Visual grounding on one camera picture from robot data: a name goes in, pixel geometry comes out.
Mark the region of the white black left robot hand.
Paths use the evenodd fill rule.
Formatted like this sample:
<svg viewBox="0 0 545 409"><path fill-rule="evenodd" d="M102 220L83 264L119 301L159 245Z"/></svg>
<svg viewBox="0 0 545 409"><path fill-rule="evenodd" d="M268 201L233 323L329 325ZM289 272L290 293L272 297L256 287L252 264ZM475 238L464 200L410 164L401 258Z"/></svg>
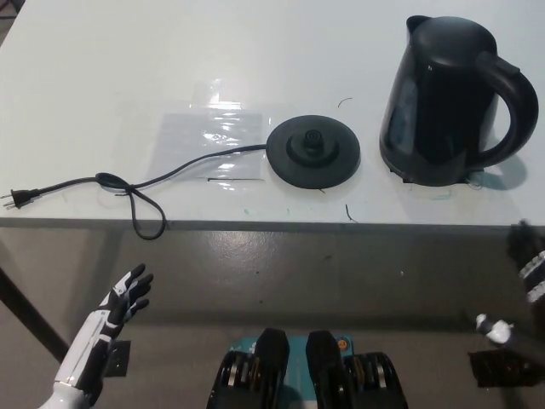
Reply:
<svg viewBox="0 0 545 409"><path fill-rule="evenodd" d="M88 315L57 371L57 383L88 394L101 381L124 325L149 304L145 295L153 275L145 270L141 263L128 271Z"/></svg>

